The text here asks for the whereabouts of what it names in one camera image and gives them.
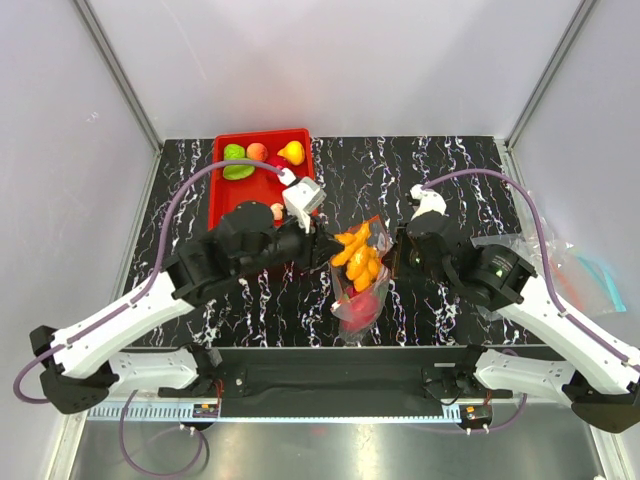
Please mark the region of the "orange ginger root toy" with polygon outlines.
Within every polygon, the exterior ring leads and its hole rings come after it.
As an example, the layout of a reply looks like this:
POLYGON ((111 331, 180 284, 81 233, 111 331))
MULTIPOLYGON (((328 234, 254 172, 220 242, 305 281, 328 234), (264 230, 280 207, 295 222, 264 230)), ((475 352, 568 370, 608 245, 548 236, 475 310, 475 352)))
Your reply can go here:
POLYGON ((382 265, 378 250, 369 244, 371 222, 363 222, 355 231, 334 237, 344 245, 344 250, 330 260, 330 265, 342 268, 357 292, 367 290, 377 280, 382 265))

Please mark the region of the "clear bag orange zipper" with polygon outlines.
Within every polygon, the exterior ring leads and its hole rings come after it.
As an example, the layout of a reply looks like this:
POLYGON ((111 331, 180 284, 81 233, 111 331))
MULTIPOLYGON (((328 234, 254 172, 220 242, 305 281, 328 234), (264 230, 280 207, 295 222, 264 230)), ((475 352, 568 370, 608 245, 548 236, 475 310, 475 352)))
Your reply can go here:
POLYGON ((356 344, 382 313, 391 278, 383 259, 392 240, 377 216, 336 234, 334 239, 342 250, 330 260, 331 313, 339 320, 342 341, 356 344))

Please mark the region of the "pink dragon fruit toy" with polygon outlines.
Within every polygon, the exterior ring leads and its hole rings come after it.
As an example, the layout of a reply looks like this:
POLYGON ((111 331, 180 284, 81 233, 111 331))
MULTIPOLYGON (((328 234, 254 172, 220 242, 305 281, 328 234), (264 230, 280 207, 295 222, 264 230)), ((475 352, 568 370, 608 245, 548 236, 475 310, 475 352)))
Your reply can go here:
POLYGON ((369 288, 357 292, 348 286, 331 307, 332 314, 340 320, 340 328, 346 333, 357 333, 368 328, 380 315, 383 301, 369 288))

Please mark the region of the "small pink white toy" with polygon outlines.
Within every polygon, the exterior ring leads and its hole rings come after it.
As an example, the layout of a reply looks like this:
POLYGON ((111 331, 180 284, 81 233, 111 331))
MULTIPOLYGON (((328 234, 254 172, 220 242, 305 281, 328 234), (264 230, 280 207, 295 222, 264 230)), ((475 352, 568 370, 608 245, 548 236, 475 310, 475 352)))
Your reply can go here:
POLYGON ((274 203, 270 206, 275 221, 281 221, 284 217, 285 207, 281 203, 274 203))

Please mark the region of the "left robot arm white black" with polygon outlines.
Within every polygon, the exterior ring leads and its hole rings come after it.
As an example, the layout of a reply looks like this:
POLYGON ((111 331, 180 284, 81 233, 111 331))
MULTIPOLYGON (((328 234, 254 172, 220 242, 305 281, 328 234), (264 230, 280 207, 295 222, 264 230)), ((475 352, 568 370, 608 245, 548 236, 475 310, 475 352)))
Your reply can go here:
POLYGON ((242 279, 290 262, 312 270, 341 249, 314 219, 288 216, 276 225, 268 206, 239 205, 167 258, 158 275, 100 312, 66 329, 31 332, 33 353, 44 367, 45 402, 74 414, 135 390, 170 398, 213 394, 221 379, 217 352, 187 344, 165 353, 131 353, 127 346, 225 295, 242 279))

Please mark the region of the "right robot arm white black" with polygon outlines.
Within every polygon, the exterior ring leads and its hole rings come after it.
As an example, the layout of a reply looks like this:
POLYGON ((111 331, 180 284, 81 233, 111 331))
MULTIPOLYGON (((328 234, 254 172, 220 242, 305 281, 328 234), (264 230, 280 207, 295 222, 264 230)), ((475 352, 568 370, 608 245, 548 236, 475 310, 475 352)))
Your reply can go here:
POLYGON ((392 272, 433 280, 468 303, 532 332, 555 361, 469 345, 456 363, 432 373, 435 398, 507 390, 568 406, 589 425, 623 433, 639 422, 638 349, 602 330, 548 292, 546 276, 515 250, 465 239, 432 211, 396 230, 392 272))

